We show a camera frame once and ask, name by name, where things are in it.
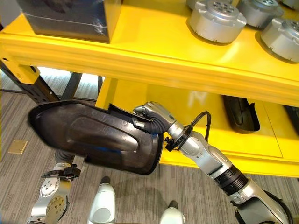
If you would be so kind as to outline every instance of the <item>metal frame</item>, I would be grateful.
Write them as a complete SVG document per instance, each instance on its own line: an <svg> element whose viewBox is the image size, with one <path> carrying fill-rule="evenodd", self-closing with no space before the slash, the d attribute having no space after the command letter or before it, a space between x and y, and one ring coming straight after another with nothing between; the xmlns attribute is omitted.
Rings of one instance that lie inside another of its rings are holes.
<svg viewBox="0 0 299 224"><path fill-rule="evenodd" d="M42 102L58 101L59 97L48 86L41 76L37 78L34 84L21 83L8 67L1 61L2 71L21 88L37 104Z"/></svg>

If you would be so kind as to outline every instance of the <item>black cable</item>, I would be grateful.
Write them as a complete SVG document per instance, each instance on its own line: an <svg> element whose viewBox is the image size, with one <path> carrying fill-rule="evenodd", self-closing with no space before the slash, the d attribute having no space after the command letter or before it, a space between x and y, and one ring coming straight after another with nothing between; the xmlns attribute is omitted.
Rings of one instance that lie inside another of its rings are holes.
<svg viewBox="0 0 299 224"><path fill-rule="evenodd" d="M271 198L273 199L274 201L276 201L282 208L283 210L285 211L286 215L288 216L288 221L289 221L289 224L294 224L294 219L293 219L293 216L291 214L291 211L289 210L288 206L286 206L286 204L281 200L279 199L278 197L276 197L275 195L271 194L270 192L264 190L264 192Z"/></svg>
<svg viewBox="0 0 299 224"><path fill-rule="evenodd" d="M186 143L187 139L191 136L192 134L192 130L194 128L194 126L200 121L200 119L202 119L203 116L206 115L207 118L207 123L206 123L206 136L205 139L208 142L209 140L209 134L210 134L210 127L211 127L211 122L212 122L212 115L208 112L208 111L204 111L201 112L195 119L193 122L191 122L191 124L187 125L184 127L188 128L188 136L181 142L180 146L178 147L178 150Z"/></svg>

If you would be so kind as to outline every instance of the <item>black metal beam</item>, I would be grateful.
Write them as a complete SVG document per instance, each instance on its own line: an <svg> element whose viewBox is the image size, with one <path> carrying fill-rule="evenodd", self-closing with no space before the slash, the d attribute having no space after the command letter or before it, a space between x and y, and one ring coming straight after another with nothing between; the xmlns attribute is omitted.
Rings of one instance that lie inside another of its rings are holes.
<svg viewBox="0 0 299 224"><path fill-rule="evenodd" d="M72 99L76 93L77 87L80 83L82 73L72 72L71 78L62 94L61 100Z"/></svg>
<svg viewBox="0 0 299 224"><path fill-rule="evenodd" d="M102 85L103 85L103 77L98 76L98 94L100 93Z"/></svg>
<svg viewBox="0 0 299 224"><path fill-rule="evenodd" d="M41 76L38 77L34 84L24 84L21 83L13 75L13 73L8 69L8 67L6 67L6 65L2 61L1 69L15 84L17 84L20 89L22 89L37 104L59 100L58 96L56 96L56 94Z"/></svg>

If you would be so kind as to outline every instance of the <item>white robot part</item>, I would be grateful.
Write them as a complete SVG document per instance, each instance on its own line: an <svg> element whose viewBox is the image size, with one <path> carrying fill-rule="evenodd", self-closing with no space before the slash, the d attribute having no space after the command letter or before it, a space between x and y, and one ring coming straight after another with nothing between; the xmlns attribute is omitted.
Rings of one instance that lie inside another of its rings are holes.
<svg viewBox="0 0 299 224"><path fill-rule="evenodd" d="M246 25L246 18L225 0L201 0L196 2L189 23L207 40L231 43Z"/></svg>
<svg viewBox="0 0 299 224"><path fill-rule="evenodd" d="M184 224L185 217L181 211L174 207L166 209L161 217L160 224Z"/></svg>
<svg viewBox="0 0 299 224"><path fill-rule="evenodd" d="M87 224L115 222L115 192L108 183L99 186L98 193L93 200Z"/></svg>

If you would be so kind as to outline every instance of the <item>black component on shelf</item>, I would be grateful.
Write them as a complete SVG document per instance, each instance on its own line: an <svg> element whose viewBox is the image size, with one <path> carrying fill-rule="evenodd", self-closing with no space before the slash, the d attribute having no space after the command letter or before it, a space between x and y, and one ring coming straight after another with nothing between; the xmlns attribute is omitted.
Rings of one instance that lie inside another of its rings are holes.
<svg viewBox="0 0 299 224"><path fill-rule="evenodd" d="M252 133L260 130L261 127L254 109L254 103L249 104L245 98L222 97L229 123L236 132Z"/></svg>
<svg viewBox="0 0 299 224"><path fill-rule="evenodd" d="M285 110L295 128L297 135L299 135L299 108L294 106L284 106Z"/></svg>
<svg viewBox="0 0 299 224"><path fill-rule="evenodd" d="M83 156L88 163L147 175L159 162L163 134L134 128L132 118L150 122L113 105L103 110L72 100L41 104L28 116L51 147Z"/></svg>

